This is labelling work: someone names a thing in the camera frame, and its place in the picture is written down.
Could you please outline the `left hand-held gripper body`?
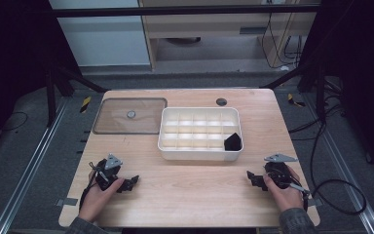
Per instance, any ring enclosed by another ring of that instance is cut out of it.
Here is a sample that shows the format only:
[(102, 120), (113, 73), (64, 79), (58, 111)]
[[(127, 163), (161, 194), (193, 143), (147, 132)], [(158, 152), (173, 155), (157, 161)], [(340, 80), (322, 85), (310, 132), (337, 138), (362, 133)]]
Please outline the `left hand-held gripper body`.
[(109, 154), (106, 159), (102, 159), (95, 166), (95, 181), (102, 191), (118, 178), (118, 171), (121, 169), (123, 162), (113, 154)]

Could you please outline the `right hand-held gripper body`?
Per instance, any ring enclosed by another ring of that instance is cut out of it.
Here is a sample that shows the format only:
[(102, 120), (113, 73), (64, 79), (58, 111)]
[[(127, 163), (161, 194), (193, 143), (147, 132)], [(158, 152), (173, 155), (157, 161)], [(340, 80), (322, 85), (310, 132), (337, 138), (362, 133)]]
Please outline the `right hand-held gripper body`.
[(297, 184), (298, 180), (291, 174), (287, 162), (297, 162), (298, 159), (280, 153), (267, 156), (265, 172), (280, 189), (287, 188), (290, 184)]

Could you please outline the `black sock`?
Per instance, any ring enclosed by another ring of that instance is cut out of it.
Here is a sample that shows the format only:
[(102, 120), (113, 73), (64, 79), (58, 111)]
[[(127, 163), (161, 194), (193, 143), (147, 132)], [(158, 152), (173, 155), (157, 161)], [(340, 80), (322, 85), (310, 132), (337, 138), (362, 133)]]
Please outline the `black sock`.
[(242, 148), (242, 139), (237, 133), (233, 133), (224, 140), (226, 151), (240, 151)]

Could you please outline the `white divided storage box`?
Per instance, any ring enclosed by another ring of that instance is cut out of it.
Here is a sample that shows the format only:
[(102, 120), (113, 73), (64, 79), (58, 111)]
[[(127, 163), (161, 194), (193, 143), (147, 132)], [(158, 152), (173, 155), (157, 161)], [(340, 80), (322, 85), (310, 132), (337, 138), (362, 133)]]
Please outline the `white divided storage box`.
[[(242, 139), (240, 151), (224, 149), (224, 140), (233, 133)], [(232, 107), (167, 107), (158, 148), (166, 160), (236, 161), (244, 149), (239, 112)]]

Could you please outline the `person's right hand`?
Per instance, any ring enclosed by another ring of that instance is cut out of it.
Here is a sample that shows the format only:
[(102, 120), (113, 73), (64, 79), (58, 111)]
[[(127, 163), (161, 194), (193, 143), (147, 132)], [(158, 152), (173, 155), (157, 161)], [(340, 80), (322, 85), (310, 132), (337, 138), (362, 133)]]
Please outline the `person's right hand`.
[(263, 175), (263, 179), (281, 213), (289, 209), (304, 209), (303, 195), (299, 190), (292, 187), (281, 189), (267, 174)]

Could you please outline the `person's left hand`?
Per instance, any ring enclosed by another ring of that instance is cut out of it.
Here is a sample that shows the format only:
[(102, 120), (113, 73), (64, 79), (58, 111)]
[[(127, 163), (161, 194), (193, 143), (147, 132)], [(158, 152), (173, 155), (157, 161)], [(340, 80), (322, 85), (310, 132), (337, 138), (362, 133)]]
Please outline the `person's left hand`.
[(102, 190), (97, 183), (93, 182), (85, 196), (78, 217), (87, 222), (94, 222), (123, 182), (124, 179), (119, 177), (105, 190)]

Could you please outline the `transparent box lid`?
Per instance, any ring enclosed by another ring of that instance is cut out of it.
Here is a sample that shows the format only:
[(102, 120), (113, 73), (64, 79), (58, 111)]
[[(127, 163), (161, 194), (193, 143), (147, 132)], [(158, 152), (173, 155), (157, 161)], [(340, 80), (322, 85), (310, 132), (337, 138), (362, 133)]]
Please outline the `transparent box lid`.
[(157, 135), (162, 112), (168, 106), (163, 97), (113, 97), (105, 99), (93, 123), (97, 135)]

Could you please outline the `yellow black striped tape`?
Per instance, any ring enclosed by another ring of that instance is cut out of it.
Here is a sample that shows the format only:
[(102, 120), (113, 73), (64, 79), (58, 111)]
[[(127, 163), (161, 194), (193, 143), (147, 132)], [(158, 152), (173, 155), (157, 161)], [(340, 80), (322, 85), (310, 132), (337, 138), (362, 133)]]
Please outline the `yellow black striped tape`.
[(92, 97), (85, 97), (84, 100), (83, 100), (83, 103), (81, 105), (81, 108), (80, 108), (80, 113), (85, 113), (88, 109), (88, 106), (91, 102), (91, 99)]
[(287, 101), (289, 104), (299, 106), (299, 107), (305, 107), (306, 104), (303, 101), (295, 101), (292, 94), (287, 95)]

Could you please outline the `black metal stand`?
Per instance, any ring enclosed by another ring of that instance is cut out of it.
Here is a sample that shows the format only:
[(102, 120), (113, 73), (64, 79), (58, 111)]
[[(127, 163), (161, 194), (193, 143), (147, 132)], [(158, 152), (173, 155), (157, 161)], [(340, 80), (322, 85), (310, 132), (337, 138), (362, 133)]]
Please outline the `black metal stand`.
[(78, 74), (62, 66), (51, 66), (46, 73), (45, 80), (48, 103), (48, 127), (50, 127), (56, 119), (55, 88), (58, 88), (63, 97), (71, 97), (75, 90), (70, 84), (70, 80), (74, 80), (97, 93), (107, 92), (107, 89), (87, 80), (82, 74)]
[(297, 68), (285, 73), (279, 79), (264, 85), (260, 86), (260, 89), (270, 89), (273, 90), (279, 85), (287, 82), (293, 77), (301, 76), (301, 80), (298, 84), (298, 90), (302, 93), (308, 92), (313, 85), (316, 85), (316, 114), (321, 121), (325, 122), (325, 109), (324, 109), (324, 76), (325, 76), (325, 67), (322, 63), (312, 64), (305, 63), (299, 65)]

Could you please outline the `black curtain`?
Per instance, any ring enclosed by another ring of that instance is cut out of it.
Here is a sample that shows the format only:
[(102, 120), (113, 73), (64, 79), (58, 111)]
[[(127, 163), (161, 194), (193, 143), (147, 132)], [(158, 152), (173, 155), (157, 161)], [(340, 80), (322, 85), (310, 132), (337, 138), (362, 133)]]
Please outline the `black curtain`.
[(301, 62), (320, 59), (374, 159), (374, 0), (320, 0)]
[(0, 130), (20, 97), (46, 86), (33, 44), (56, 66), (80, 72), (58, 20), (40, 14), (51, 8), (49, 0), (0, 0)]

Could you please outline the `white cabinet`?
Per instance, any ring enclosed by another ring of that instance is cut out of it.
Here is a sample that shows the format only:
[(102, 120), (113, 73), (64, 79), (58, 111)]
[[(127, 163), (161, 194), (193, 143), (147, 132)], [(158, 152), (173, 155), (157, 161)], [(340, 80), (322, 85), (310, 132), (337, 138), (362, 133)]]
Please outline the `white cabinet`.
[[(50, 0), (54, 10), (138, 7), (137, 0)], [(80, 67), (149, 65), (141, 17), (58, 18)]]

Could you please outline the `light wooden desk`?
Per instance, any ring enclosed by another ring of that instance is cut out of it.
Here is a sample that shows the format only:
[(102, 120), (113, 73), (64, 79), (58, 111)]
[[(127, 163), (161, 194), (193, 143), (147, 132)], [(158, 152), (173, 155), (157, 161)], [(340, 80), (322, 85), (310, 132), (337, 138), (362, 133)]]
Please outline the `light wooden desk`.
[[(320, 0), (137, 0), (141, 7), (229, 6), (316, 4)], [(307, 36), (315, 13), (262, 13), (221, 15), (144, 16), (142, 18), (148, 45), (164, 38), (218, 36), (258, 37), (271, 66), (284, 64), (288, 38)]]

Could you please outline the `aluminium floor rail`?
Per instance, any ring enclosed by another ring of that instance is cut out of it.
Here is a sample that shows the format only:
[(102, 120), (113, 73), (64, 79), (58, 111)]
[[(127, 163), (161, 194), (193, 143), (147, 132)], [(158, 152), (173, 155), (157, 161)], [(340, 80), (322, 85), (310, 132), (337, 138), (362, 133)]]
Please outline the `aluminium floor rail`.
[(56, 130), (64, 116), (65, 109), (70, 102), (69, 97), (62, 97), (59, 105), (56, 108), (56, 117), (53, 123), (46, 128), (39, 143), (37, 144), (25, 170), (22, 173), (19, 182), (7, 202), (3, 212), (0, 214), (0, 234), (7, 234), (14, 218), (16, 217), (19, 207), (22, 204), (24, 197), (34, 179), (42, 160), (44, 159), (47, 150), (56, 134)]
[(350, 200), (357, 211), (363, 208), (363, 211), (358, 216), (365, 230), (368, 234), (374, 234), (374, 211), (371, 205), (368, 201), (366, 201), (366, 206), (364, 206), (364, 198), (361, 198), (358, 192), (360, 186), (344, 160), (343, 155), (339, 150), (331, 132), (329, 132), (327, 129), (323, 129), (321, 132), (322, 140), (329, 152), (334, 166), (336, 167), (338, 176), (347, 183), (346, 190), (349, 194)]

